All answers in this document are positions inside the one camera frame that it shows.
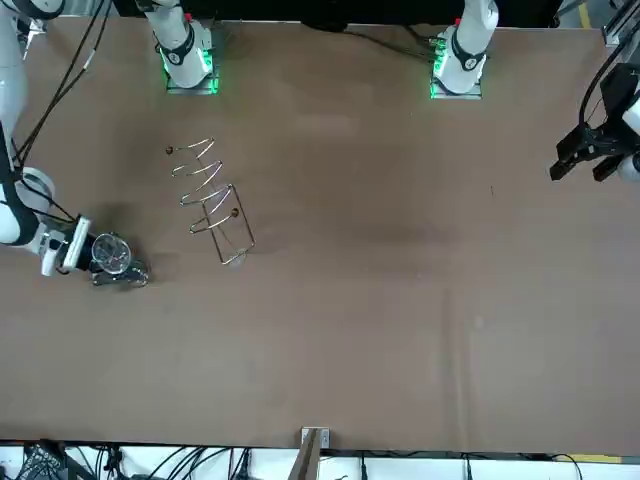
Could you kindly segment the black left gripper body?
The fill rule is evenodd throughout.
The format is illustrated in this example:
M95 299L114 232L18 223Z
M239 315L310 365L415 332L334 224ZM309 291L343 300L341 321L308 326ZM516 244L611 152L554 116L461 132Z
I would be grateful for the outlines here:
M639 128L631 126L632 107L639 101L639 65L619 63L600 82L605 119L592 127L584 121L586 161L634 153L639 149Z

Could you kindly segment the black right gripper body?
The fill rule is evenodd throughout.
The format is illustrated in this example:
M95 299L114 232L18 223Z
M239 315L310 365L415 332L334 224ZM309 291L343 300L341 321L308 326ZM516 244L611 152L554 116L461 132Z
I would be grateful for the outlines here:
M111 233L98 236L91 233L76 233L75 243L79 248L75 268L92 274L119 273L119 240Z

